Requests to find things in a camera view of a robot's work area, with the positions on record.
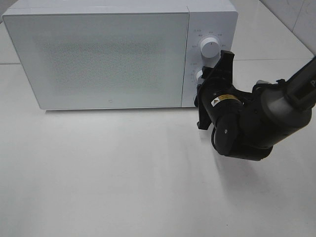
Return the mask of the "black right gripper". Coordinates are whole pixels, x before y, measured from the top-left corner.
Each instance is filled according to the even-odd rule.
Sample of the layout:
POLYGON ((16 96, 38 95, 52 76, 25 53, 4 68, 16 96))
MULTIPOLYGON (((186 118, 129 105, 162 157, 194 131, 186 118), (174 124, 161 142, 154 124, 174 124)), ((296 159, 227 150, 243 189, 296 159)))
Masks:
POLYGON ((214 68, 203 66, 204 80, 197 87, 197 127, 207 130, 212 124, 216 129, 239 130, 243 99, 233 86, 234 53, 221 50, 220 59, 214 68))

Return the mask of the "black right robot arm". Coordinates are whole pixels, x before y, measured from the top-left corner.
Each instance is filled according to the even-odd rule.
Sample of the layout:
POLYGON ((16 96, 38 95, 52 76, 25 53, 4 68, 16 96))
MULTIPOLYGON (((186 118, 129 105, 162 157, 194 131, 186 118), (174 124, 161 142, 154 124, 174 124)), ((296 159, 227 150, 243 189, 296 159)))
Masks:
POLYGON ((233 60, 234 54, 223 50, 214 67, 202 68, 197 127, 212 127, 211 144, 220 155, 260 161, 275 144, 309 124, 316 104, 316 61, 288 80, 259 80, 245 92, 233 85, 233 60))

